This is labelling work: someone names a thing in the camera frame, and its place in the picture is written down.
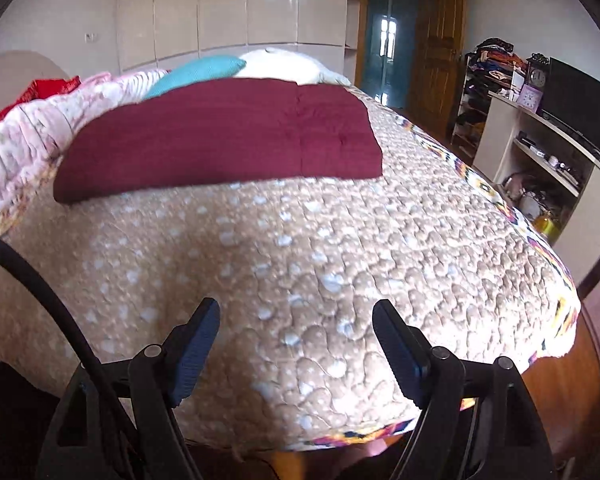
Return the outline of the maroon quilted down jacket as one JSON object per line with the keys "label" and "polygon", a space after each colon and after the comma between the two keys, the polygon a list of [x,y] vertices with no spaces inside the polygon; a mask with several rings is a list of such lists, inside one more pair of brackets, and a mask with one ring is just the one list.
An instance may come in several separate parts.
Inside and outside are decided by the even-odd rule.
{"label": "maroon quilted down jacket", "polygon": [[223,78],[94,119],[68,148],[54,199],[73,204],[146,188],[381,174],[367,108],[345,88]]}

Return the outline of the beige patterned bedspread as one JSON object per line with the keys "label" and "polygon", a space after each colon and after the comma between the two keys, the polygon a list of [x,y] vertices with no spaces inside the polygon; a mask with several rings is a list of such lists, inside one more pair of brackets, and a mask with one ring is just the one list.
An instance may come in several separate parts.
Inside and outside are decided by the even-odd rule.
{"label": "beige patterned bedspread", "polygon": [[186,322],[221,325],[187,440],[314,448],[418,416],[372,326],[376,301],[462,359],[525,370],[572,347],[568,269],[532,225],[427,133],[350,90],[384,155],[377,179],[286,179],[140,191],[73,206],[41,183],[3,238],[68,307],[103,361]]}

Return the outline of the yellow container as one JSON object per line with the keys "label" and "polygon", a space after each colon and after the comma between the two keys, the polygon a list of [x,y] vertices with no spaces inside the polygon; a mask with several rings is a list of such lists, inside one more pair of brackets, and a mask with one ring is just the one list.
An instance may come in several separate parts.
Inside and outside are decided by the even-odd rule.
{"label": "yellow container", "polygon": [[536,217],[532,222],[532,226],[551,245],[556,242],[560,232],[562,232],[559,222],[548,211]]}

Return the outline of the cream shelf unit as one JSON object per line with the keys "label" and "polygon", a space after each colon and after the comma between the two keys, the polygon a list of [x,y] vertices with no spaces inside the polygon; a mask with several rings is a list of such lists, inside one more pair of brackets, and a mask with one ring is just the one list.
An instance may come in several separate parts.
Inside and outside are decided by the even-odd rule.
{"label": "cream shelf unit", "polygon": [[495,184],[532,172],[556,186],[567,212],[553,247],[585,296],[600,281],[600,161],[531,110],[490,97],[474,168]]}

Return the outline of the pink floral duvet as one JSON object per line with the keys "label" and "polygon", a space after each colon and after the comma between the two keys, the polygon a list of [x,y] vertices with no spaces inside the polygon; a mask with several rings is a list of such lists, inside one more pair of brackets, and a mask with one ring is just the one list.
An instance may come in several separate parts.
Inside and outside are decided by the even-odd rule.
{"label": "pink floral duvet", "polygon": [[121,76],[100,73],[73,92],[10,110],[0,121],[0,217],[68,150],[83,127],[114,108],[140,102],[167,73],[163,68]]}

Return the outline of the pink alarm clock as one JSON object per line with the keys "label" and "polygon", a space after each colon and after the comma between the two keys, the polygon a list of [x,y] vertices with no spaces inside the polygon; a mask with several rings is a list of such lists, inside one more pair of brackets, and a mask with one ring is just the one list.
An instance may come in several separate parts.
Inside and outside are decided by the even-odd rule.
{"label": "pink alarm clock", "polygon": [[541,90],[534,88],[532,84],[524,84],[520,90],[516,103],[535,114],[540,107],[542,96],[543,92]]}

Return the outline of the black television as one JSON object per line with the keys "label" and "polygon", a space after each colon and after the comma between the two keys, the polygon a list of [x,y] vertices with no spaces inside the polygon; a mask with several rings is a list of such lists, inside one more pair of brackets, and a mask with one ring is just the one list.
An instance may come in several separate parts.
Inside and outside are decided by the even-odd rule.
{"label": "black television", "polygon": [[539,112],[600,159],[599,80],[551,58]]}

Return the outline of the red blanket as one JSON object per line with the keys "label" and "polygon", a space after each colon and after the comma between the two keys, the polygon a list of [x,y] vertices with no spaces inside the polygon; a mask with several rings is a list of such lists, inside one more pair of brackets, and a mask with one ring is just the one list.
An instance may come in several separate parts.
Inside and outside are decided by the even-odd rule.
{"label": "red blanket", "polygon": [[16,106],[35,101],[45,100],[58,94],[68,94],[79,88],[81,79],[75,76],[71,79],[35,79],[30,82],[18,99],[0,110],[0,122]]}

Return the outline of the black ornate clock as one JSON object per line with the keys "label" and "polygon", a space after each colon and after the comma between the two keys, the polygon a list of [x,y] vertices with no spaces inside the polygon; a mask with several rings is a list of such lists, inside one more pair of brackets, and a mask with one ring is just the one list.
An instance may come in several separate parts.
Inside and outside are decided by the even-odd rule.
{"label": "black ornate clock", "polygon": [[543,92],[550,74],[550,59],[542,53],[532,53],[527,60],[526,81],[524,84]]}

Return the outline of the turquoise pillow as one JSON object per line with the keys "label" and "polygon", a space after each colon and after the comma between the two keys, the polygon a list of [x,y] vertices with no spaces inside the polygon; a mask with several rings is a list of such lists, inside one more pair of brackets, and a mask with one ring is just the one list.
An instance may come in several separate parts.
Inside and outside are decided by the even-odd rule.
{"label": "turquoise pillow", "polygon": [[212,55],[198,58],[174,68],[158,80],[144,95],[144,99],[162,96],[166,92],[190,86],[197,82],[230,78],[246,67],[246,61],[231,55]]}

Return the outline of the teal glass door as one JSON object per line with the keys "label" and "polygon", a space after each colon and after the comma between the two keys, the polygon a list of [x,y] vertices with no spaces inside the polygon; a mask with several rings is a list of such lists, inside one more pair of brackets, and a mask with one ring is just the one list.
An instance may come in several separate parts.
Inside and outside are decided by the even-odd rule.
{"label": "teal glass door", "polygon": [[418,0],[367,0],[361,88],[380,104],[406,107]]}

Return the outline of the white plush pillow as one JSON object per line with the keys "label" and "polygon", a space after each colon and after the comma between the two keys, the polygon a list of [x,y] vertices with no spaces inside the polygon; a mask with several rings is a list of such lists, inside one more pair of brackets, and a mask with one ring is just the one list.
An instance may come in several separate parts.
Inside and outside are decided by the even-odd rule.
{"label": "white plush pillow", "polygon": [[334,84],[351,87],[351,81],[343,74],[327,68],[316,58],[298,52],[277,48],[264,48],[243,54],[240,59],[245,66],[235,78],[279,79],[304,84]]}

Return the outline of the glossy cream wardrobe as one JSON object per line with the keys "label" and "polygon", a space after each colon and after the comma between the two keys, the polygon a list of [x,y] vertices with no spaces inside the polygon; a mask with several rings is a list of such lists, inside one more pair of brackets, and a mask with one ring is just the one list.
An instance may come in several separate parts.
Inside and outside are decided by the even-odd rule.
{"label": "glossy cream wardrobe", "polygon": [[122,70],[280,47],[354,76],[353,0],[118,0]]}

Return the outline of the brown wooden door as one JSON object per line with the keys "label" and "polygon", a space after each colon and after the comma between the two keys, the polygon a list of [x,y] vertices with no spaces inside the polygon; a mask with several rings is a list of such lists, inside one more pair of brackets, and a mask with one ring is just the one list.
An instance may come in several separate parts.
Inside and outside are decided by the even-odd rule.
{"label": "brown wooden door", "polygon": [[427,132],[446,136],[456,105],[466,0],[418,0],[407,116]]}

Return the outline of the wall socket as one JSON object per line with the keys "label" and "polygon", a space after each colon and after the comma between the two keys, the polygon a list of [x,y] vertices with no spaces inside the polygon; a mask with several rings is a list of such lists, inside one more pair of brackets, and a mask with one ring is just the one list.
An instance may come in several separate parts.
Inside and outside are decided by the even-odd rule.
{"label": "wall socket", "polygon": [[96,32],[87,32],[85,34],[85,42],[87,44],[92,44],[93,42],[96,42],[98,40],[98,35],[96,34]]}

